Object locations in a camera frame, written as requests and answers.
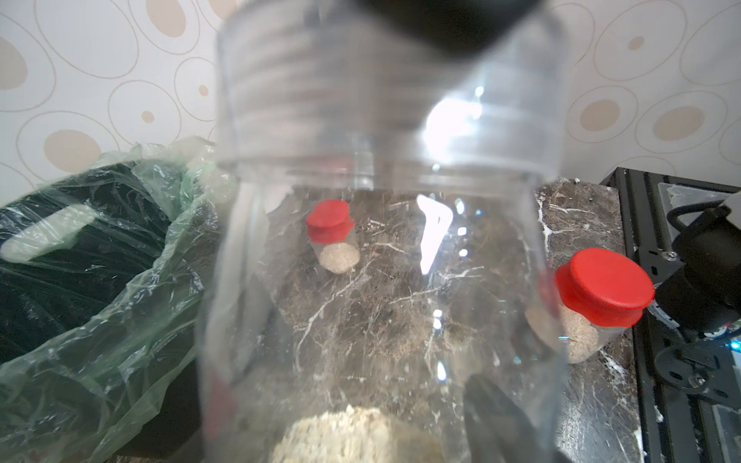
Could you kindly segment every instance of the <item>small jar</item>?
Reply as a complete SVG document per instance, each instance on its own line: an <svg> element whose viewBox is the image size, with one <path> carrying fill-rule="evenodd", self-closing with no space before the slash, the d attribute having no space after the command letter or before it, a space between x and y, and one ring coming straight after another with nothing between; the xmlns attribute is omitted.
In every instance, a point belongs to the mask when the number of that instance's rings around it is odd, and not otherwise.
<svg viewBox="0 0 741 463"><path fill-rule="evenodd" d="M580 363L640 320L654 299L654 285L643 269L614 251L587 248L575 253L556 270L559 316L568 363ZM546 344L558 341L539 326L533 314L528 322Z"/></svg>
<svg viewBox="0 0 741 463"><path fill-rule="evenodd" d="M360 260L355 221L341 199L318 203L306 217L309 242L319 264L332 273L346 273Z"/></svg>

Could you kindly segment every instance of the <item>patterned wallpaper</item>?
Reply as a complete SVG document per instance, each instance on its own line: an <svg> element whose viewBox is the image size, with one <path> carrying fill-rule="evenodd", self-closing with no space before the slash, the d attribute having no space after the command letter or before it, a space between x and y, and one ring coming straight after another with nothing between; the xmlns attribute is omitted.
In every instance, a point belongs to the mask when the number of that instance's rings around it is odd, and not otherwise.
<svg viewBox="0 0 741 463"><path fill-rule="evenodd" d="M216 31L241 0L0 0L0 204L136 142L213 139ZM555 0L563 173L741 185L741 3Z"/></svg>

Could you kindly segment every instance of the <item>clear plastic container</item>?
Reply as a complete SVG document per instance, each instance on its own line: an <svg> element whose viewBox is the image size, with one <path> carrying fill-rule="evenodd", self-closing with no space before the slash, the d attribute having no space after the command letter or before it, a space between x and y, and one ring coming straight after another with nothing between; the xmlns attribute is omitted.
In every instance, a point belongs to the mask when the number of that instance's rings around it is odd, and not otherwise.
<svg viewBox="0 0 741 463"><path fill-rule="evenodd" d="M559 332L533 200L559 28L537 12L463 59L354 5L252 2L222 29L242 182L199 323L207 460L549 462L565 353L525 309ZM325 200L354 223L345 273L308 236Z"/></svg>
<svg viewBox="0 0 741 463"><path fill-rule="evenodd" d="M360 260L355 221L341 199L318 203L306 217L306 233L319 264L332 273L346 273Z"/></svg>
<svg viewBox="0 0 741 463"><path fill-rule="evenodd" d="M555 279L564 336L549 333L540 325L538 314L526 317L545 342L566 343L571 364L585 361L636 324L654 299L654 286L646 272L624 255L606 249L591 247L575 253L556 270Z"/></svg>

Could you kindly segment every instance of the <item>red lid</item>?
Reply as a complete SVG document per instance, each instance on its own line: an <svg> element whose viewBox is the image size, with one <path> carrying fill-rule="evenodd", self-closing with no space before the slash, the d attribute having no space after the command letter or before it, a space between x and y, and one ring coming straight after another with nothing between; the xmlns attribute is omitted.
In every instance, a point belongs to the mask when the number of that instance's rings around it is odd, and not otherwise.
<svg viewBox="0 0 741 463"><path fill-rule="evenodd" d="M651 278L622 254L589 247L556 270L564 305L601 327L631 327L654 299Z"/></svg>
<svg viewBox="0 0 741 463"><path fill-rule="evenodd" d="M350 205L341 199L328 199L316 205L306 218L307 234L314 244L330 244L345 239L355 226Z"/></svg>
<svg viewBox="0 0 741 463"><path fill-rule="evenodd" d="M309 227L335 227L350 217L350 205L341 199L328 199L314 207L306 218Z"/></svg>

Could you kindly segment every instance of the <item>marble countertop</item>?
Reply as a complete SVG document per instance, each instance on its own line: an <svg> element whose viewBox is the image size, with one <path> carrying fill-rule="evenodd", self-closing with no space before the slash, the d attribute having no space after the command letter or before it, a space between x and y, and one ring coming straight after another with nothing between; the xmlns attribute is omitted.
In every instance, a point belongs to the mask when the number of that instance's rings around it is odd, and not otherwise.
<svg viewBox="0 0 741 463"><path fill-rule="evenodd" d="M556 267L585 247L625 253L617 190L560 179L537 195L548 260ZM631 331L568 366L556 444L574 463L643 461Z"/></svg>
<svg viewBox="0 0 741 463"><path fill-rule="evenodd" d="M342 275L318 265L304 225L318 201L337 197L350 203L361 256ZM237 440L251 448L228 452L262 452L256 449L275 445L265 439L298 418L352 404L444 436L450 460L467 461L461 398L478 372L491 372L536 427L549 427L539 417L560 393L544 387L559 375L559 359L522 316L526 307L541 307L533 244L542 237L552 265L584 247L623 252L617 191L565 179L544 187L536 194L538 236L519 224L522 206L507 199L439 194L436 201L457 212L428 275L419 272L419 201L404 193L304 189L270 213L256 273L267 302L245 308L265 313L262 329L256 336L245 320L234 333L242 343L235 362L240 352L259 354L235 386L236 402L246 404L236 411L244 437ZM569 367L556 442L574 463L641 461L632 356L624 335Z"/></svg>

